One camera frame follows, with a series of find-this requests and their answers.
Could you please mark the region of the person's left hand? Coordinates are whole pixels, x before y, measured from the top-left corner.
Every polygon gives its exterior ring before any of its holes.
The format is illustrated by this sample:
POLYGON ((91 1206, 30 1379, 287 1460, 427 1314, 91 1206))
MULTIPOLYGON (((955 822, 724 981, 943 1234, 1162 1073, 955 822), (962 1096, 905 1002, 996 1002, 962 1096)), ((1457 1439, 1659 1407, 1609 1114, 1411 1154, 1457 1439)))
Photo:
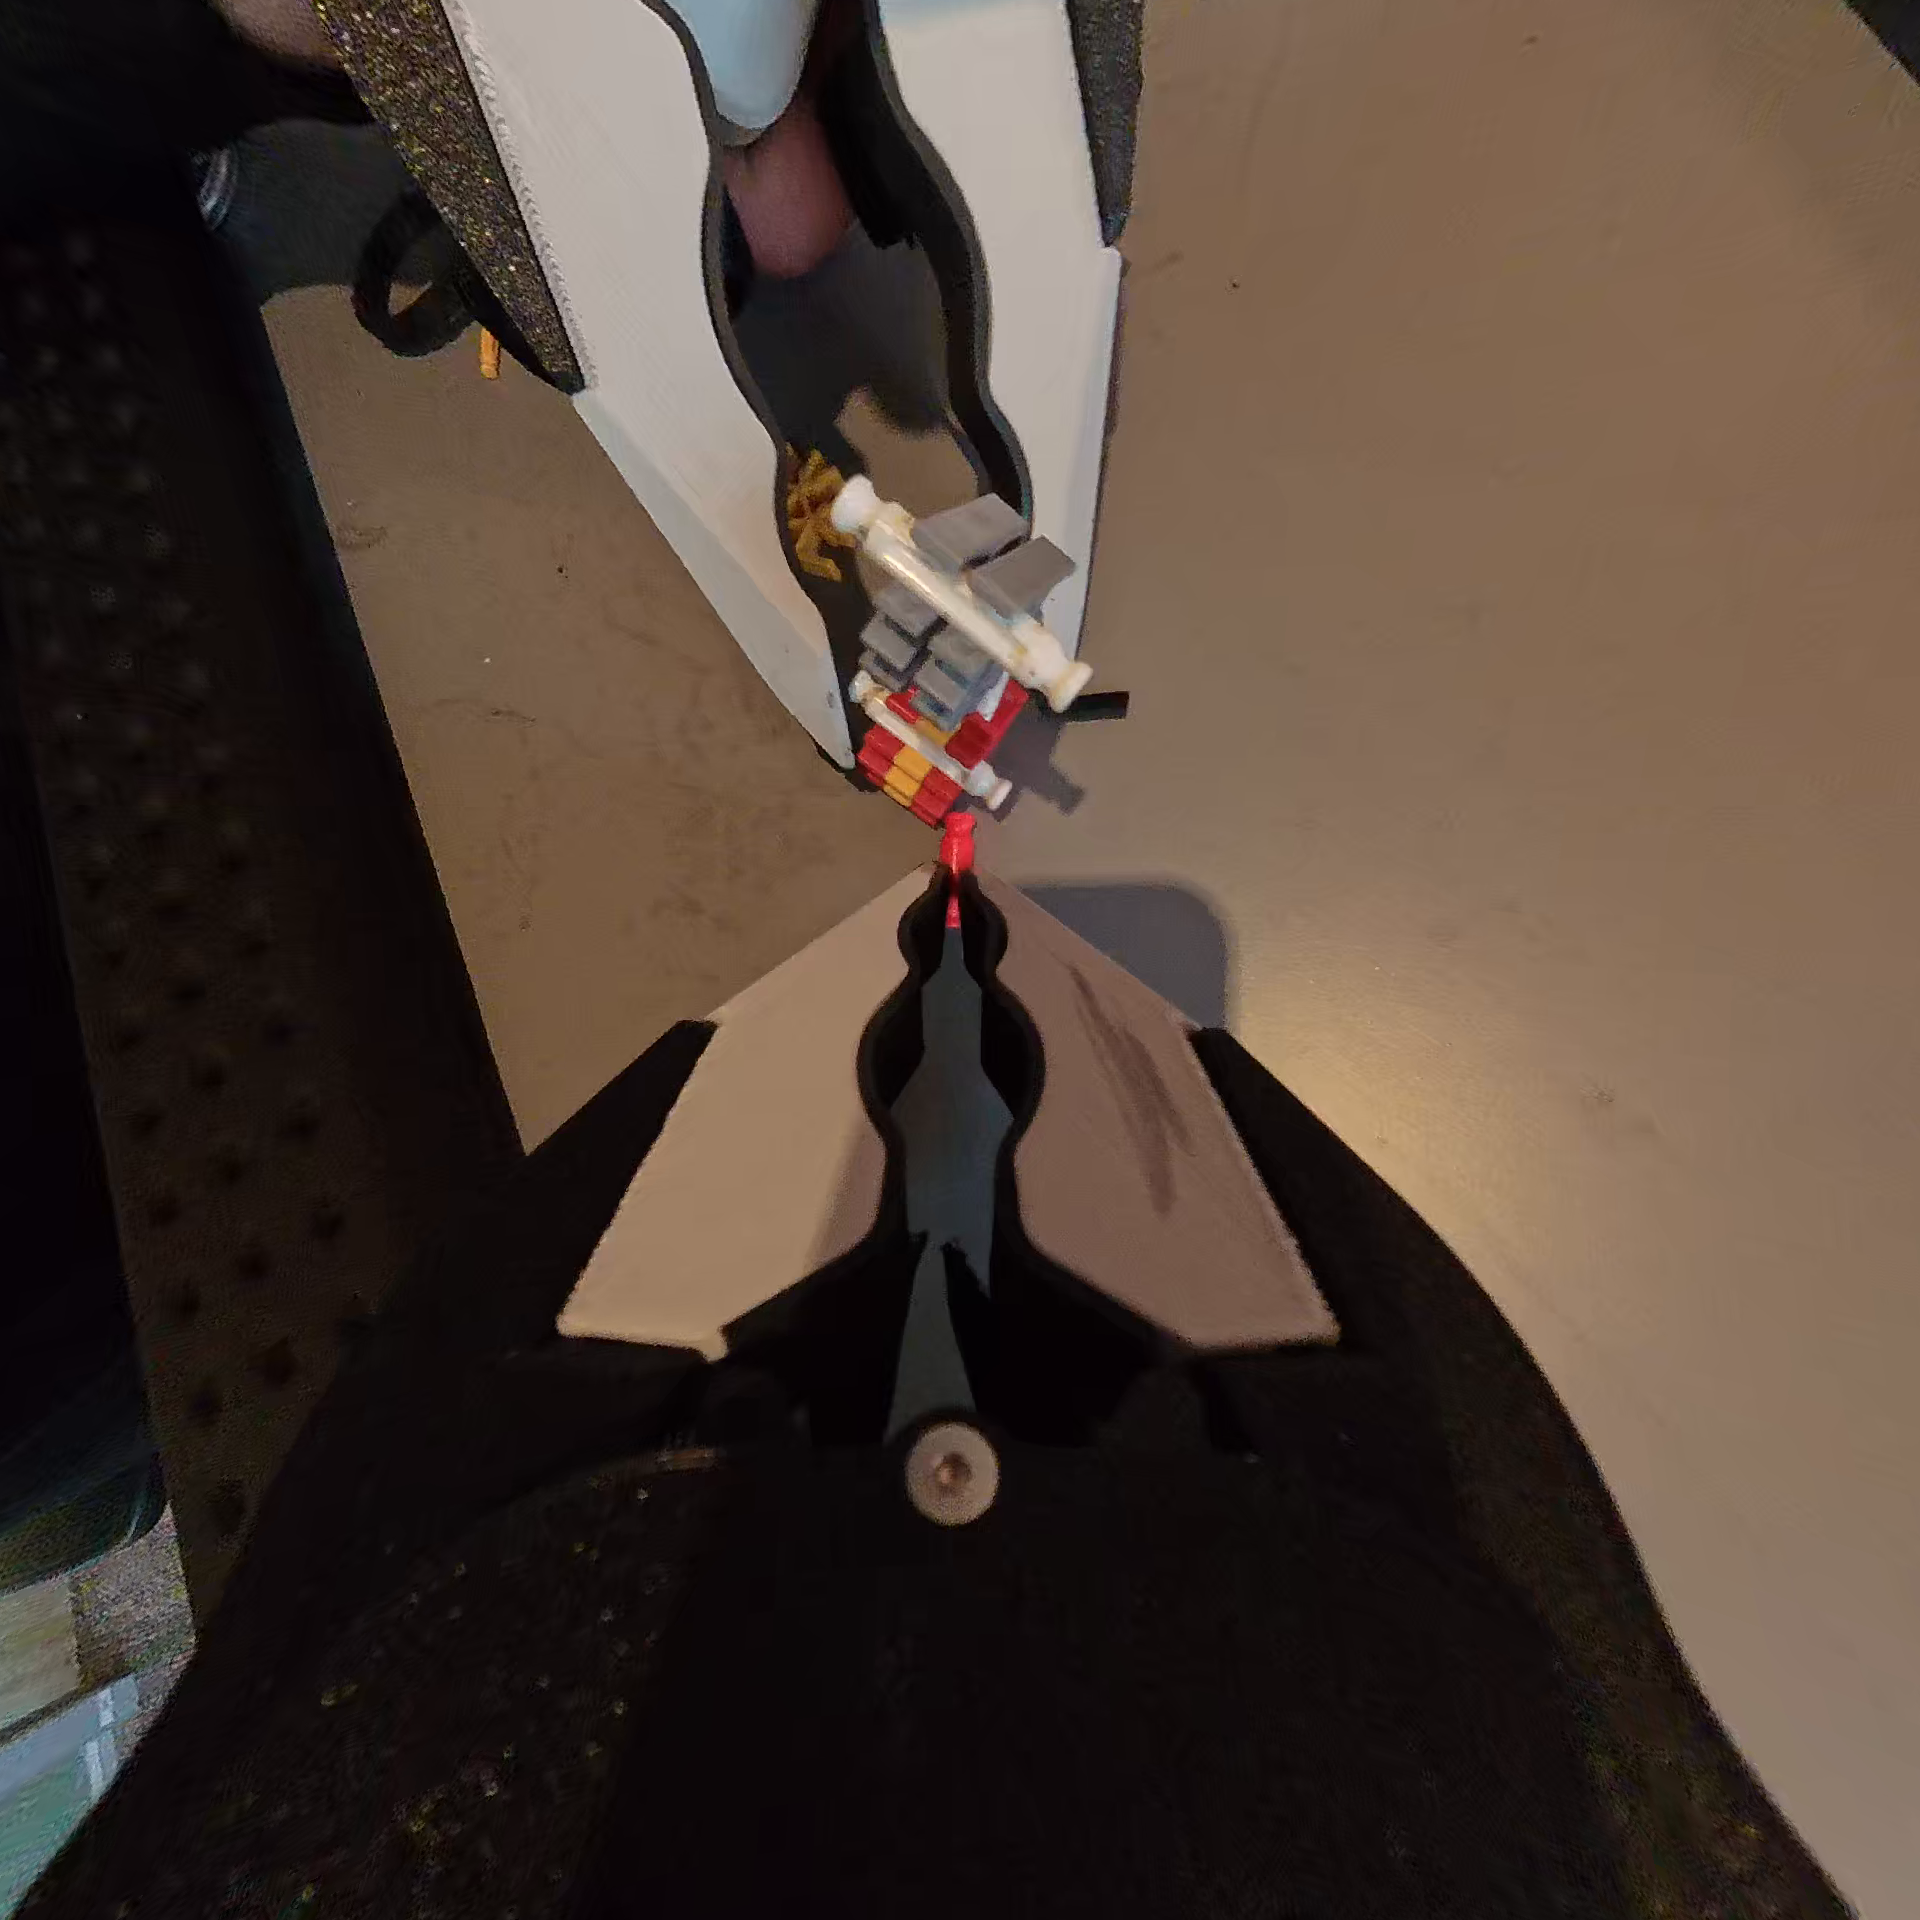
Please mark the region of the person's left hand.
POLYGON ((721 179, 755 278, 795 281, 825 265, 854 228, 847 187, 807 73, 749 142, 721 147, 721 179))

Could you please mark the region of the black perforated pad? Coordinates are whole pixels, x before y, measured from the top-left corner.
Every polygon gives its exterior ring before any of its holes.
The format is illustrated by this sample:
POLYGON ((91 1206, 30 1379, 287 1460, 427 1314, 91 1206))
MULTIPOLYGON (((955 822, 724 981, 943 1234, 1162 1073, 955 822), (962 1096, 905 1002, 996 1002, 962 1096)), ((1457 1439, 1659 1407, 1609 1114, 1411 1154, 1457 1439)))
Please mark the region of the black perforated pad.
POLYGON ((178 209, 2 234, 2 659, 206 1618, 519 1138, 261 308, 178 209))

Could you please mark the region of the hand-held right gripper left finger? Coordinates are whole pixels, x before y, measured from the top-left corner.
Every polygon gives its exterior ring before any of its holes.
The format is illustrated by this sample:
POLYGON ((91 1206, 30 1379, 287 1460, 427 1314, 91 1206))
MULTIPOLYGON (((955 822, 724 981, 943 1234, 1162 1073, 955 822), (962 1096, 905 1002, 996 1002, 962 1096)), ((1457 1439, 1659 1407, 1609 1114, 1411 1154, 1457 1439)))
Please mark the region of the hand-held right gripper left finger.
POLYGON ((724 1002, 557 1331, 727 1355, 735 1322, 878 1228, 881 1125, 857 1048, 906 984, 900 922, 933 872, 866 907, 724 1002))

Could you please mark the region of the small toy building assembly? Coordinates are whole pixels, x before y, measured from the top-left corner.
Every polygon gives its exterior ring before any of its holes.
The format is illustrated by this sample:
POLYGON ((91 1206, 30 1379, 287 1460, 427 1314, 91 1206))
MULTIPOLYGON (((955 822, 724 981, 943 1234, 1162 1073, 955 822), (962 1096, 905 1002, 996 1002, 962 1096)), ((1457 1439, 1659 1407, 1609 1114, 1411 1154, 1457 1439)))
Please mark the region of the small toy building assembly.
POLYGON ((1057 721, 1119 721, 1125 692, 1094 670, 1046 621, 1076 560, 1002 497, 910 515, 871 479, 844 479, 834 526, 869 568, 847 707, 854 772, 924 828, 952 808, 998 813, 1012 780, 996 755, 1029 708, 1057 721))

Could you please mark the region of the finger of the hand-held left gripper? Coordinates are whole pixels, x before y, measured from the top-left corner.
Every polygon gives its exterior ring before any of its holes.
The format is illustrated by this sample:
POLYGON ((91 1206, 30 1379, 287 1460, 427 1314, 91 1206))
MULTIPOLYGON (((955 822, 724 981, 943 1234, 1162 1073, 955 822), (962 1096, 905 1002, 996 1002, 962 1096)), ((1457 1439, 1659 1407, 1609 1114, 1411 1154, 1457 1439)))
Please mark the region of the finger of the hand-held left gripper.
POLYGON ((1122 258, 1105 238, 1064 2, 862 2, 881 154, 943 309, 949 427, 978 494, 1070 560, 1043 621, 1079 652, 1091 599, 1122 258))
POLYGON ((780 707, 854 761, 785 543, 783 448, 721 289, 705 70, 652 2, 448 2, 581 370, 575 410, 780 707))

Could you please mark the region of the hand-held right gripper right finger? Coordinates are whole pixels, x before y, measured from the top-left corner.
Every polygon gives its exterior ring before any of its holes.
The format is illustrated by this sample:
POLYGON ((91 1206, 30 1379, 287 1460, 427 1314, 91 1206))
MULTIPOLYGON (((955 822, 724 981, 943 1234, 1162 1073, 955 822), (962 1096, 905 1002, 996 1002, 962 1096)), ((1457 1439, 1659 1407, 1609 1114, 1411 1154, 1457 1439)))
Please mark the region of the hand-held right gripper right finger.
POLYGON ((1200 1027, 1012 884, 962 884, 981 1070, 1008 1111, 987 1284, 1190 1355, 1337 1321, 1216 1096, 1200 1027))

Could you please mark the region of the yellow fan connector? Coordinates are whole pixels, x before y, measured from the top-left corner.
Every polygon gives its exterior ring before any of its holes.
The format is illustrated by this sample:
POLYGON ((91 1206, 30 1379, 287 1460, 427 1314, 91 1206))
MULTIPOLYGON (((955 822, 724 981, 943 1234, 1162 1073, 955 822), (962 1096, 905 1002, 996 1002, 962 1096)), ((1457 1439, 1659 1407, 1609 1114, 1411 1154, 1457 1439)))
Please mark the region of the yellow fan connector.
POLYGON ((837 554, 854 550, 851 534, 834 526, 834 506, 847 485, 842 470, 828 464, 817 448, 798 451, 785 442, 780 485, 780 510, 795 563, 809 578, 842 584, 844 571, 837 554))

